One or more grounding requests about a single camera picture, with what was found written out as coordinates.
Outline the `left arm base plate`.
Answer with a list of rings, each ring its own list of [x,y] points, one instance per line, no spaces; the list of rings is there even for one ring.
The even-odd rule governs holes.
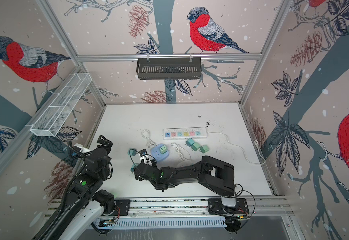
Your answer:
[[[127,216],[130,208],[131,200],[127,199],[115,199],[114,210],[110,214],[111,216]]]

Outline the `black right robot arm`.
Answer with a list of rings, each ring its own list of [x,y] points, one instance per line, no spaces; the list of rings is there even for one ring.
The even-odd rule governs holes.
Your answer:
[[[155,190],[162,192],[181,184],[198,183],[220,196],[220,199],[209,200],[208,211],[211,215],[226,218],[252,216],[246,200],[239,197],[245,190],[235,190],[239,184],[234,183],[234,166],[216,158],[203,156],[193,165],[161,169],[141,161],[133,167],[133,174],[136,180],[148,181]]]

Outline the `light teal charger plug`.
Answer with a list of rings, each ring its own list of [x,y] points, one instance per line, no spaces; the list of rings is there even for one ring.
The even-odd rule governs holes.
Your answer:
[[[130,168],[130,171],[134,173],[135,169],[137,167],[137,164],[132,164],[132,167]]]

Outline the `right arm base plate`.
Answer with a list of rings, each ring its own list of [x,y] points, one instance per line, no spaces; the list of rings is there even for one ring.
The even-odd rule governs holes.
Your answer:
[[[211,215],[221,217],[233,217],[235,215],[249,215],[249,208],[245,198],[225,199],[211,198],[207,200],[208,212]]]

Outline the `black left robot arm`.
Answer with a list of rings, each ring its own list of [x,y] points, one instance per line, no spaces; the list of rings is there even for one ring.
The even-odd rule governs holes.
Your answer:
[[[116,210],[114,195],[102,190],[112,176],[113,143],[99,136],[97,147],[83,152],[83,147],[69,144],[70,152],[83,159],[83,166],[70,180],[57,210],[34,236],[35,240],[76,240],[98,217]]]

